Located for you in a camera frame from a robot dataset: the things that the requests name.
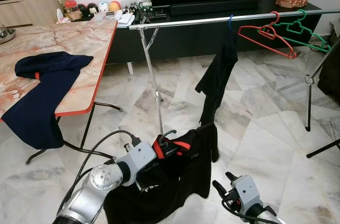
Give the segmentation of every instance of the clothes rack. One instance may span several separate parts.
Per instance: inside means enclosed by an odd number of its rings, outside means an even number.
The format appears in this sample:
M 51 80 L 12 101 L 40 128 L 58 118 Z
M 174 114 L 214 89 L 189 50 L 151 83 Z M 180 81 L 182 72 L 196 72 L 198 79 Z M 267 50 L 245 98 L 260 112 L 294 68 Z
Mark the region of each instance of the clothes rack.
M 340 13 L 340 8 L 338 9 L 325 9 L 325 10 L 309 10 L 306 11 L 307 15 L 312 14 L 331 14 L 331 13 Z M 280 17 L 289 17 L 289 16 L 299 16 L 301 15 L 301 12 L 294 11 L 294 12 L 282 12 L 279 13 Z M 252 15 L 242 15 L 242 16 L 233 16 L 233 21 L 245 21 L 245 20 L 256 20 L 256 19 L 268 19 L 268 18 L 276 18 L 276 14 L 273 13 L 264 13 L 264 14 L 252 14 Z M 160 95 L 158 85 L 156 82 L 156 77 L 154 74 L 154 69 L 152 68 L 152 63 L 149 55 L 149 49 L 151 45 L 154 43 L 156 35 L 160 28 L 168 28 L 168 27 L 180 27 L 180 26 L 186 26 L 186 25 L 197 25 L 197 24 L 207 24 L 207 23 L 218 23 L 218 22 L 227 22 L 230 20 L 230 17 L 222 17 L 222 18 L 211 18 L 211 19 L 201 19 L 201 20 L 187 20 L 187 21 L 174 21 L 174 22 L 163 22 L 163 23 L 151 23 L 151 24 L 137 24 L 137 25 L 130 25 L 130 30 L 138 30 L 140 34 L 140 38 L 142 41 L 144 54 L 147 60 L 149 72 L 152 79 L 152 84 L 154 87 L 155 92 L 155 98 L 156 98 L 156 105 L 157 105 L 157 111 L 158 111 L 158 125 L 159 125 L 159 132 L 160 134 L 163 134 L 163 124 L 162 124 L 162 114 L 160 111 L 160 102 L 162 101 L 162 97 Z M 155 29 L 154 33 L 152 34 L 152 37 L 150 41 L 147 43 L 144 35 L 145 29 Z M 312 75 L 306 75 L 305 76 L 305 83 L 307 84 L 307 106 L 306 106 L 306 130 L 310 131 L 310 113 L 311 113 L 311 89 L 312 85 L 314 84 L 313 78 L 317 74 L 317 72 L 322 68 L 324 62 L 326 61 L 327 57 L 330 53 L 332 53 L 332 50 L 329 51 L 325 57 L 322 59 L 322 61 L 318 64 L 318 66 L 315 68 Z

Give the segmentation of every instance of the marble floor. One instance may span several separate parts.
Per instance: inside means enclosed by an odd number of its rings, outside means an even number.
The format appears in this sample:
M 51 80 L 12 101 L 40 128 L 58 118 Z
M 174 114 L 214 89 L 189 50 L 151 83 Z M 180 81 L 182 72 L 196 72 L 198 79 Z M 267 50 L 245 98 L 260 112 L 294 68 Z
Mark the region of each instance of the marble floor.
M 340 223 L 340 151 L 334 147 L 312 159 L 305 157 L 340 137 L 340 106 L 316 86 L 312 91 L 312 129 L 304 128 L 305 84 L 322 54 L 299 48 L 295 60 L 268 51 L 239 53 L 221 107 L 216 114 L 220 159 L 212 165 L 212 179 L 227 189 L 226 171 L 251 175 L 265 204 L 287 224 Z M 205 99 L 194 87 L 213 56 L 154 62 L 163 93 L 165 131 L 178 135 L 196 128 Z M 96 107 L 86 148 L 118 128 L 128 129 L 150 143 L 157 136 L 156 105 L 146 63 L 134 63 L 134 76 L 125 64 L 107 65 L 97 101 L 124 108 L 122 113 Z M 79 145 L 88 114 L 63 117 L 64 138 Z M 124 136 L 112 137 L 99 150 L 125 154 Z M 52 223 L 64 194 L 72 184 L 85 154 L 62 147 L 48 150 L 25 166 L 36 150 L 0 124 L 0 223 Z M 87 167 L 103 163 L 91 157 Z M 96 222 L 106 224 L 102 212 Z M 241 224 L 226 212 L 212 189 L 205 200 L 192 195 L 184 207 L 163 224 Z

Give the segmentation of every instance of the hanging black shirt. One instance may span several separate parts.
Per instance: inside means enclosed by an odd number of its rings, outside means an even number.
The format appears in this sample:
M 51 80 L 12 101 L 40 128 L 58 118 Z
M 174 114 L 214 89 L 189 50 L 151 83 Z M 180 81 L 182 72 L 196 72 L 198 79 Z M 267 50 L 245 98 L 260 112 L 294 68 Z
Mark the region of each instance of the hanging black shirt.
M 226 32 L 221 52 L 211 62 L 195 90 L 206 95 L 201 125 L 214 122 L 215 112 L 220 106 L 224 90 L 232 69 L 237 62 L 237 34 Z
M 171 142 L 180 146 L 177 154 L 157 160 L 157 167 L 138 176 L 137 181 L 147 190 L 141 192 L 133 184 L 120 186 L 106 196 L 109 224 L 157 223 L 182 207 L 192 193 L 208 197 L 211 161 L 218 159 L 215 125 L 190 130 Z
M 19 60 L 15 74 L 39 79 L 40 83 L 5 112 L 2 120 L 22 141 L 36 149 L 63 146 L 54 111 L 77 79 L 80 69 L 92 59 L 92 56 L 59 51 Z

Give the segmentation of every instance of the black tv console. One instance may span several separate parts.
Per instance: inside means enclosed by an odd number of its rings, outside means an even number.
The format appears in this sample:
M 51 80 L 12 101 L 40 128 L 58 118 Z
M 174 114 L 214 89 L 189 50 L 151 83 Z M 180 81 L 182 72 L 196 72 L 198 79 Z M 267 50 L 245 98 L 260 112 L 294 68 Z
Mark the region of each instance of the black tv console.
M 304 9 L 318 10 L 320 8 L 308 3 L 307 6 L 304 7 Z M 239 16 L 270 13 L 271 11 L 290 12 L 297 10 L 298 8 L 289 9 L 279 7 L 275 5 L 275 0 L 260 0 L 259 6 L 256 9 L 168 16 L 166 19 L 158 19 L 155 22 L 161 23 L 171 21 L 219 18 L 227 17 L 231 14 Z M 303 25 L 307 28 L 310 28 L 311 30 L 314 30 L 320 20 L 320 17 L 321 15 L 308 15 L 303 21 Z M 299 17 L 285 17 L 281 18 L 280 21 L 292 22 L 297 18 Z M 241 25 L 261 26 L 269 24 L 271 21 L 273 20 L 258 19 L 235 21 L 232 23 L 232 26 L 234 30 L 238 30 L 239 26 Z M 215 54 L 219 51 L 220 43 L 223 39 L 223 33 L 226 28 L 226 22 L 161 28 L 154 44 L 149 49 L 150 57 L 151 59 L 164 59 Z M 144 31 L 148 41 L 151 38 L 153 31 L 154 29 L 148 29 Z M 310 35 L 308 33 L 304 33 L 299 36 L 296 34 L 289 35 L 290 33 L 286 32 L 284 29 L 277 29 L 277 33 L 281 36 L 291 37 L 301 42 L 308 42 L 310 39 Z M 261 39 L 261 41 L 263 41 L 264 39 L 257 33 L 254 33 L 252 37 L 254 39 Z M 272 46 L 273 48 L 285 47 L 280 41 L 268 40 L 267 44 L 270 44 L 270 46 Z M 239 37 L 239 51 L 258 50 L 261 48 L 261 46 Z M 142 48 L 139 32 L 137 30 L 117 29 L 114 41 L 109 52 L 107 63 L 125 63 L 138 61 L 145 61 L 145 55 Z

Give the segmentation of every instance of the marble table top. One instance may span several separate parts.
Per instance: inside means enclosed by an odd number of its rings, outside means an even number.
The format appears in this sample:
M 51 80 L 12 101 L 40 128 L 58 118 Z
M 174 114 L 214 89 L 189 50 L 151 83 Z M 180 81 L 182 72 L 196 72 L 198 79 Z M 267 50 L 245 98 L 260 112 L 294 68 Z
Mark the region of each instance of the marble table top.
M 18 28 L 13 40 L 0 45 L 0 116 L 39 83 L 17 77 L 15 64 L 24 57 L 53 51 L 93 56 L 55 110 L 57 116 L 87 113 L 96 97 L 116 25 L 115 20 L 106 20 Z

